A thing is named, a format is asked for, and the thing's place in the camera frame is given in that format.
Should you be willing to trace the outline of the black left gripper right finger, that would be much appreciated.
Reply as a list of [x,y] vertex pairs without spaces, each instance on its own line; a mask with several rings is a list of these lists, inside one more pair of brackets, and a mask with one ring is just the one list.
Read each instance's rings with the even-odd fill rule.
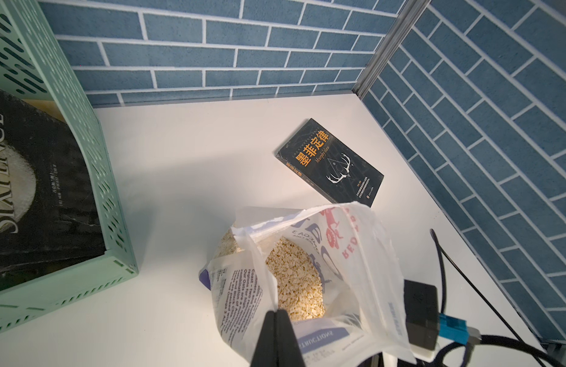
[[293,324],[286,310],[277,310],[275,313],[275,362],[277,367],[305,367]]

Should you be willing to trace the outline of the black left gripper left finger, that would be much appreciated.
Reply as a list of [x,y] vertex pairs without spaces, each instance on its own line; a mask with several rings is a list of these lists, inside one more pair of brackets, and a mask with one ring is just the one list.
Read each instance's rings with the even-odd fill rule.
[[263,326],[252,356],[250,367],[277,366],[277,326],[276,312],[269,311],[263,321]]

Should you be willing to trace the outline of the white oats bag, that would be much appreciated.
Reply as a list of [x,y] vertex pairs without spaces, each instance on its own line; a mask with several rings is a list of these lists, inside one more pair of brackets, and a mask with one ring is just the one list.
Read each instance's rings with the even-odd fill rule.
[[357,202],[267,214],[235,223],[200,273],[223,342],[251,361],[268,313],[286,312],[306,366],[414,362],[405,280],[378,216]]

